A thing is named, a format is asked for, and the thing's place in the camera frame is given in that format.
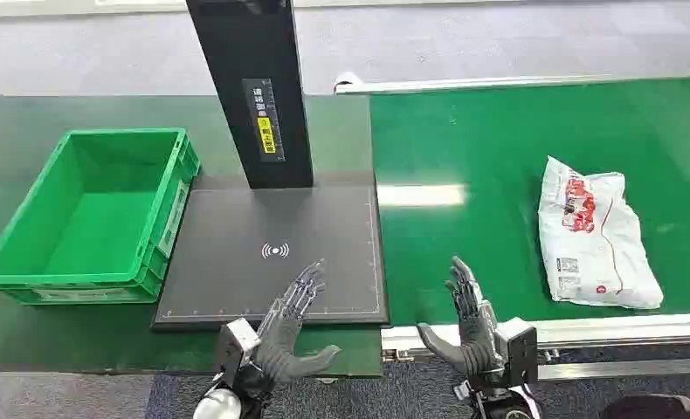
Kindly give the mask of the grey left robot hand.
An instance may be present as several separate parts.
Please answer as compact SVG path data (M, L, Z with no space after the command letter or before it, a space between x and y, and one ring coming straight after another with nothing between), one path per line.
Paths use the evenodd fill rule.
M253 363L274 383L321 373L334 363L341 352L337 345L328 345L314 355L299 357L294 354L308 308L324 287L322 276L325 263L320 259L305 267L273 301L257 330L260 343Z

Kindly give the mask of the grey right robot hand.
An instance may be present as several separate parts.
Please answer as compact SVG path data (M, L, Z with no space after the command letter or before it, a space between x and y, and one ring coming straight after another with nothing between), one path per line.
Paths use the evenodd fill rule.
M467 378L477 377L497 368L500 356L495 347L491 304L470 267L459 257L451 259L453 280L446 280L458 317L459 344L440 338L431 326L417 324L418 335L433 354Z

